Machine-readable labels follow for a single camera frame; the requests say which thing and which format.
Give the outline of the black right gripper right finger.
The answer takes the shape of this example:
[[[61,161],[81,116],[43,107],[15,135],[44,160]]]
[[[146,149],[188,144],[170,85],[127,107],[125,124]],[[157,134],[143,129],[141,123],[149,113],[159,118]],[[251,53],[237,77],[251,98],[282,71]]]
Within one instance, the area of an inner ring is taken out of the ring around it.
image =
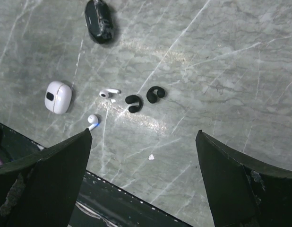
[[[292,227],[292,171],[196,136],[201,174],[216,227]]]

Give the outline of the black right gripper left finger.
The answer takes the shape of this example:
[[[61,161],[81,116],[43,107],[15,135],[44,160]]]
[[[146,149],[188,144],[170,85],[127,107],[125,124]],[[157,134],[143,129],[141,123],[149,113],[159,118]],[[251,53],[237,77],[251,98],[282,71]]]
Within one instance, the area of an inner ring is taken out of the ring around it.
[[[88,163],[85,129],[50,148],[0,165],[0,227],[66,227]]]

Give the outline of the white earbud charging case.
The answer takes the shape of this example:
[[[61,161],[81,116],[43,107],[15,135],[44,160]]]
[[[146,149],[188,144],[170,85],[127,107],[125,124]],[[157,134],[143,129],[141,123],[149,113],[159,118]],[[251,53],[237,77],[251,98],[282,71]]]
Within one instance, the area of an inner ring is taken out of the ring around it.
[[[72,90],[68,85],[53,81],[47,87],[44,104],[54,114],[64,114],[69,108],[71,98]]]

